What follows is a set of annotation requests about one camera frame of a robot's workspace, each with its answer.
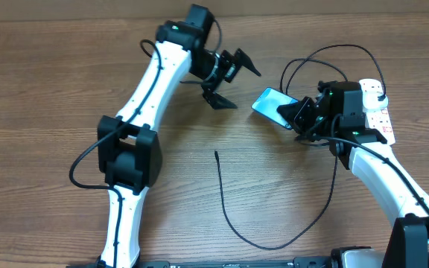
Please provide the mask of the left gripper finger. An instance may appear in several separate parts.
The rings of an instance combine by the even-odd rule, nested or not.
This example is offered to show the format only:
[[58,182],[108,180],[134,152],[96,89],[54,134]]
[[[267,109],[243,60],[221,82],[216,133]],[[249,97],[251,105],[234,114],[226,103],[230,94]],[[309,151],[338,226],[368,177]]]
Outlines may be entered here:
[[244,67],[257,75],[258,77],[261,76],[261,73],[258,71],[258,69],[254,66],[254,63],[250,59],[250,57],[241,49],[238,48],[234,55],[234,64],[235,64],[235,74],[239,72],[239,70]]
[[237,109],[238,107],[225,97],[211,91],[204,91],[203,98],[212,109]]

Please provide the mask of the Samsung Galaxy smartphone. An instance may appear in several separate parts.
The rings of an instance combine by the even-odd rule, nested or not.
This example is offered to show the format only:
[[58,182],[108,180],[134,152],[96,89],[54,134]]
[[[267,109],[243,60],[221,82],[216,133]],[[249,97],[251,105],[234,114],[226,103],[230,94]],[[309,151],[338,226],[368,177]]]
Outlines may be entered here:
[[277,108],[297,102],[297,99],[267,87],[252,104],[252,109],[285,129],[291,130],[292,126],[277,112]]

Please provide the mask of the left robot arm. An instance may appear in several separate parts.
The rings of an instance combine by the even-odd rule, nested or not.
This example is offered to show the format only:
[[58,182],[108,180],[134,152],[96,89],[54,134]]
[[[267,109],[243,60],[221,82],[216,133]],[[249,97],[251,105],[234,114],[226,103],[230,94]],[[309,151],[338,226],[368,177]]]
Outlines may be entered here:
[[219,95],[218,86],[231,82],[241,68],[259,71],[241,49],[218,54],[205,44],[214,15],[193,4],[182,21],[167,21],[156,32],[153,54],[131,98],[115,117],[98,125],[98,164],[109,186],[109,222],[97,267],[134,267],[140,256],[139,228],[143,202],[162,167],[158,130],[177,87],[191,73],[212,109],[236,105]]

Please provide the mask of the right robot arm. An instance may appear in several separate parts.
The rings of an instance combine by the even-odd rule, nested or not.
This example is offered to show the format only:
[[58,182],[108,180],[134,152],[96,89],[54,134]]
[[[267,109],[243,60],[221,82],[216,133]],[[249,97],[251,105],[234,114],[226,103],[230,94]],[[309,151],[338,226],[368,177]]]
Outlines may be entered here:
[[334,249],[328,267],[429,267],[429,195],[396,159],[382,83],[320,82],[315,98],[277,111],[301,139],[326,140],[329,150],[368,188],[392,232],[385,252],[368,246]]

